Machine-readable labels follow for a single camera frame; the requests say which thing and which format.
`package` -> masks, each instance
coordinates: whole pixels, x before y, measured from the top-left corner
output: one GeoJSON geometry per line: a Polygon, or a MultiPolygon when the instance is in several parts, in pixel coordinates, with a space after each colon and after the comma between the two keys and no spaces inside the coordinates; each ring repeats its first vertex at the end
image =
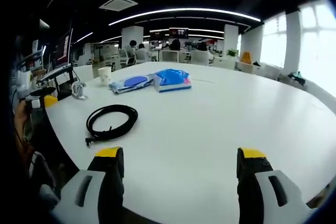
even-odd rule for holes
{"type": "Polygon", "coordinates": [[[153,81],[153,75],[134,76],[120,81],[112,82],[109,88],[116,94],[125,93],[135,89],[142,89],[150,85],[153,81]]]}
{"type": "Polygon", "coordinates": [[[189,74],[183,70],[176,69],[164,69],[155,73],[153,83],[158,92],[191,88],[189,74]]]}

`air conditioner vent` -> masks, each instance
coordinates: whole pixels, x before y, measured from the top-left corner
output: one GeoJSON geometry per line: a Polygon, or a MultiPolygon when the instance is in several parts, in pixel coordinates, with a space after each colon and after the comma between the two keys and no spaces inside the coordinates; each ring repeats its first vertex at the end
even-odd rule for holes
{"type": "Polygon", "coordinates": [[[99,8],[119,12],[121,10],[130,8],[134,5],[137,5],[137,2],[134,2],[132,0],[108,0],[105,4],[103,4],[99,8]]]}

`desk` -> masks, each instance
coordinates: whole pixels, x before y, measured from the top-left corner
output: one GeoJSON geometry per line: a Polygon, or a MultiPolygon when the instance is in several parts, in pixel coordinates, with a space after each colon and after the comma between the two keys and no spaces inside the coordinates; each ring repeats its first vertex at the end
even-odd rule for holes
{"type": "MultiPolygon", "coordinates": [[[[192,88],[153,87],[114,95],[87,82],[85,101],[68,97],[47,108],[72,161],[86,169],[105,147],[124,148],[124,206],[160,223],[238,223],[237,148],[257,148],[307,202],[336,173],[336,116],[309,93],[260,76],[207,66],[147,62],[112,73],[113,80],[165,68],[190,73],[192,88]],[[120,139],[86,147],[85,122],[97,108],[126,104],[139,113],[120,139]]],[[[123,123],[112,113],[96,130],[123,123]]]]}

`white cup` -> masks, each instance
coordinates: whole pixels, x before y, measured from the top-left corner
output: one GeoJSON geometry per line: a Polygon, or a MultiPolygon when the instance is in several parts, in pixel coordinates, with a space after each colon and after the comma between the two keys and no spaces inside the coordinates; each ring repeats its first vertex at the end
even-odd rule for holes
{"type": "Polygon", "coordinates": [[[98,69],[98,74],[100,77],[101,85],[107,86],[111,81],[111,67],[103,67],[98,69]]]}

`robotic device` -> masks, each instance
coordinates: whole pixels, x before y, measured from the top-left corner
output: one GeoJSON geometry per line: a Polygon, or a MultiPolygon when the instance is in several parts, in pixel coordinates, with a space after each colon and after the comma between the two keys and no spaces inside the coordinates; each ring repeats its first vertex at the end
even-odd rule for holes
{"type": "Polygon", "coordinates": [[[121,223],[123,150],[101,150],[88,170],[80,170],[61,190],[51,214],[58,223],[121,223]]]}
{"type": "Polygon", "coordinates": [[[303,223],[314,211],[302,201],[299,187],[273,170],[260,151],[238,149],[237,178],[239,224],[303,223]]]}

